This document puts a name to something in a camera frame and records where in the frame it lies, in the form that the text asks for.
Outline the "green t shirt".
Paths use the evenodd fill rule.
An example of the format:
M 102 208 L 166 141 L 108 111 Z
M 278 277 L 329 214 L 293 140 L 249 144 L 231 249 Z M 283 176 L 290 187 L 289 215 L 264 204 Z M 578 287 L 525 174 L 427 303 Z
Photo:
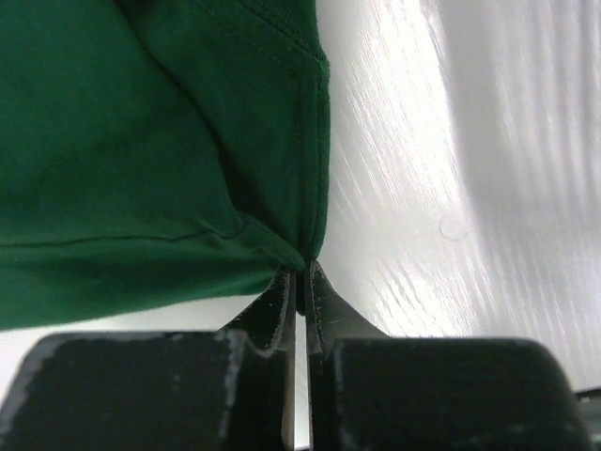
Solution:
M 1 326 L 261 292 L 325 236 L 312 1 L 1 5 Z

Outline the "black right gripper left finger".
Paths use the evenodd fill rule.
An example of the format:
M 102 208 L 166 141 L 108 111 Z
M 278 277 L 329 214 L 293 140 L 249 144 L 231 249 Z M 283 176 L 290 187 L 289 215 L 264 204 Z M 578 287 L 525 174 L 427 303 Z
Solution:
M 5 450 L 290 450 L 296 277 L 215 332 L 52 334 L 1 409 Z

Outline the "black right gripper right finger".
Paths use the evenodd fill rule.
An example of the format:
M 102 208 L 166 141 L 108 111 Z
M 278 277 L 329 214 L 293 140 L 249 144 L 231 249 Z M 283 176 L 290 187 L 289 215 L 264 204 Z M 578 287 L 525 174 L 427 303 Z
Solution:
M 516 338 L 384 334 L 312 263 L 302 277 L 315 450 L 588 450 L 559 363 Z

